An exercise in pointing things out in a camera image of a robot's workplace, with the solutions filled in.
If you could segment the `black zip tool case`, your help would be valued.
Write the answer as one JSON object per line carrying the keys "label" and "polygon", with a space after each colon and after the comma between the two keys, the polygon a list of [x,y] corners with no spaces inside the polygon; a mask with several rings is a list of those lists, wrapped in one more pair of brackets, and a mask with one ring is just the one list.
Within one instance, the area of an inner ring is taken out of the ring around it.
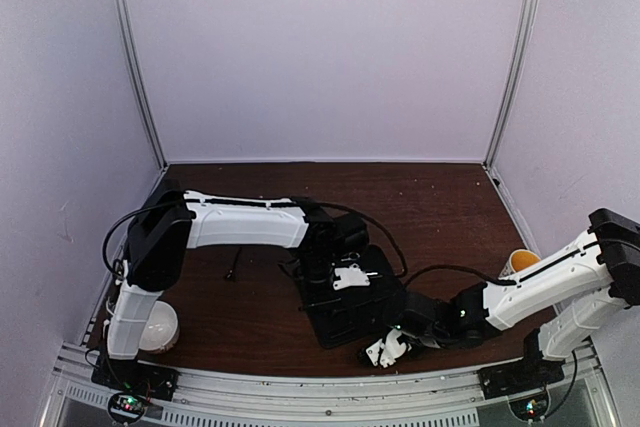
{"label": "black zip tool case", "polygon": [[381,278],[369,278],[368,287],[351,287],[336,291],[341,301],[335,307],[300,307],[305,312],[321,347],[336,348],[385,330],[383,311],[391,298],[402,289],[383,250],[367,246],[356,261],[339,267],[359,267],[378,272]]}

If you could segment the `black hair clip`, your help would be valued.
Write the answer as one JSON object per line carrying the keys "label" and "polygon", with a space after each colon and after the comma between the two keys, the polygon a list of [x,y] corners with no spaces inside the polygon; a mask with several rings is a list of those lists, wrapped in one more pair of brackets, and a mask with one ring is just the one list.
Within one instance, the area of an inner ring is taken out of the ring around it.
{"label": "black hair clip", "polygon": [[225,281],[235,282],[237,280],[237,268],[242,255],[242,251],[243,251],[243,248],[239,247],[236,253],[234,254],[231,266],[229,267],[226,274],[224,275]]}

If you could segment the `silver hair scissors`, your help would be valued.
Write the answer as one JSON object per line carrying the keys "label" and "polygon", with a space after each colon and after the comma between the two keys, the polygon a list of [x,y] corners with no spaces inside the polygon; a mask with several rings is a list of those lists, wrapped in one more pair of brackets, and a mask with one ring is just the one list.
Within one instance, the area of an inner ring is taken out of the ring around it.
{"label": "silver hair scissors", "polygon": [[359,258],[360,254],[358,252],[350,252],[344,257],[344,259],[347,261],[356,261]]}

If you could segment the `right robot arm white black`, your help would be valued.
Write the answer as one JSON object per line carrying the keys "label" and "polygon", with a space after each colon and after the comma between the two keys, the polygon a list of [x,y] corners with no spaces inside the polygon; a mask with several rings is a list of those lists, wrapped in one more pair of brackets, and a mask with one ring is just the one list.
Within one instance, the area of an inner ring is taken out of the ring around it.
{"label": "right robot arm white black", "polygon": [[502,279],[484,280],[448,301],[405,290],[390,316],[379,358],[388,366],[413,350],[475,348],[532,314],[573,301],[533,334],[533,351],[513,366],[519,387],[535,387],[615,313],[639,303],[639,225],[601,208],[556,253]]}

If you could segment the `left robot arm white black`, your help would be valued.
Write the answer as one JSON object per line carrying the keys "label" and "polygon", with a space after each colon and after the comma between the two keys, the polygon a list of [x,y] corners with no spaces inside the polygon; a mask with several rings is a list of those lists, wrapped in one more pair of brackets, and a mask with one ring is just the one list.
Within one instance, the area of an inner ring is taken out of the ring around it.
{"label": "left robot arm white black", "polygon": [[117,223],[127,230],[121,259],[108,266],[120,287],[106,329],[103,369],[123,391],[143,383],[143,368],[133,360],[154,305],[178,282],[189,249],[285,249],[299,263],[304,293],[326,296],[371,284],[358,264],[368,242],[365,223],[354,213],[332,217],[325,205],[309,198],[212,196],[183,191],[168,180]]}

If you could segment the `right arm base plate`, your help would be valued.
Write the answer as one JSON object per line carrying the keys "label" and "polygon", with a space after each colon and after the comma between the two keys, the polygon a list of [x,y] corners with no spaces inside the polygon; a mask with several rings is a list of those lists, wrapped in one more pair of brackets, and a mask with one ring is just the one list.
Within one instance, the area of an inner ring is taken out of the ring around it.
{"label": "right arm base plate", "polygon": [[531,350],[520,360],[480,369],[479,384],[485,399],[541,389],[564,379],[564,364],[564,360],[545,360],[539,350]]}

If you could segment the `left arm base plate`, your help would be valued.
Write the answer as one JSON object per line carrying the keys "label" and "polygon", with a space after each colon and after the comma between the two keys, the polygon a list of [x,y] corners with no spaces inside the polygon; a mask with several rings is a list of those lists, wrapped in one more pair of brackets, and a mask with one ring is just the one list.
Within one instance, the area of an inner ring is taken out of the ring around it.
{"label": "left arm base plate", "polygon": [[101,348],[93,368],[94,384],[147,399],[172,401],[178,382],[178,371],[141,363],[138,360],[111,359]]}

